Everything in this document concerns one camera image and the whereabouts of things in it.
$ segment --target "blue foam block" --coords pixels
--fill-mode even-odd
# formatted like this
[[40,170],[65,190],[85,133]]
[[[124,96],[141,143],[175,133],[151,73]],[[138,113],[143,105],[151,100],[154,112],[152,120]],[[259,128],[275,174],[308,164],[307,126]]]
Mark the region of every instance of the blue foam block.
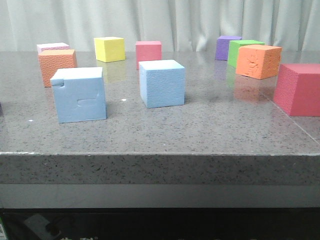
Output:
[[140,61],[140,95],[147,108],[185,104],[185,67],[175,60]]
[[107,118],[102,67],[58,69],[51,85],[59,123]]

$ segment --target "orange cube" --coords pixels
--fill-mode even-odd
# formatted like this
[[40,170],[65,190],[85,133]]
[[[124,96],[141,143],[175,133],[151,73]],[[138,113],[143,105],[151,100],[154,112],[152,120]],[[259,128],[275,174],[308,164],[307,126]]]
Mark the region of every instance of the orange cube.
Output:
[[239,48],[236,74],[254,79],[266,79],[278,75],[282,47],[247,45]]
[[38,60],[45,87],[51,87],[50,79],[58,69],[77,67],[76,51],[74,49],[44,50],[38,55]]

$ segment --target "lavender cube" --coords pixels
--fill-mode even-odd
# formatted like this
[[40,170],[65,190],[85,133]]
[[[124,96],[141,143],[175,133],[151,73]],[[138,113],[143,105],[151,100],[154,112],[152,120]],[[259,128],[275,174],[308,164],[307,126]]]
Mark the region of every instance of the lavender cube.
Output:
[[229,42],[231,40],[241,40],[241,36],[220,36],[216,40],[215,60],[228,60]]

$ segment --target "cube face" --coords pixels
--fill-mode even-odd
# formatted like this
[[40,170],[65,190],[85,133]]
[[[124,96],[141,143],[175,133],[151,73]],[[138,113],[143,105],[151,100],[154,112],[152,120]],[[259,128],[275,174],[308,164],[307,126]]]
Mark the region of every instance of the cube face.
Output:
[[102,67],[59,69],[51,83],[59,123],[107,118]]
[[137,41],[135,44],[136,69],[139,62],[162,59],[162,44],[160,41]]
[[216,40],[215,60],[228,60],[229,43],[233,40],[241,40],[241,36],[220,36]]
[[97,37],[94,49],[96,59],[105,63],[126,59],[125,39],[122,37]]
[[273,101],[289,116],[320,117],[320,64],[281,64]]
[[70,49],[70,46],[64,42],[57,43],[45,43],[45,44],[37,44],[36,49],[38,54],[42,53],[44,50],[66,50]]
[[185,68],[175,60],[139,63],[140,95],[147,108],[185,104]]
[[253,44],[265,45],[264,42],[256,40],[231,40],[229,43],[228,64],[236,68],[239,48]]
[[38,60],[45,87],[51,87],[50,79],[58,69],[77,67],[76,51],[74,49],[44,50],[38,55]]
[[246,45],[239,48],[236,73],[255,79],[278,75],[282,47]]

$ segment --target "block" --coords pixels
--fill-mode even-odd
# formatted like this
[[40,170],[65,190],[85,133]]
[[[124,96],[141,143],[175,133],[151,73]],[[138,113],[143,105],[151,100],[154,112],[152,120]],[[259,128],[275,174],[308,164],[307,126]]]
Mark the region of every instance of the block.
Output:
[[282,47],[247,45],[239,48],[235,73],[254,79],[266,79],[278,75]]
[[216,40],[215,60],[228,60],[229,43],[232,40],[241,40],[241,36],[220,36]]
[[94,39],[95,58],[109,63],[126,59],[125,39],[122,37],[108,36]]
[[229,43],[228,64],[236,68],[239,48],[253,44],[265,45],[264,42],[256,40],[231,40]]
[[58,69],[77,67],[76,51],[74,49],[44,50],[38,55],[38,60],[45,87],[51,87],[50,79]]
[[51,84],[59,123],[107,118],[102,67],[58,69]]
[[70,49],[70,46],[64,42],[57,43],[45,43],[45,44],[37,44],[36,49],[38,54],[42,53],[44,50],[65,50]]
[[136,69],[139,70],[139,62],[155,61],[162,59],[160,41],[137,41],[135,43]]
[[289,116],[320,117],[320,64],[280,64],[273,101]]
[[147,108],[185,104],[185,68],[175,60],[139,63],[140,95]]

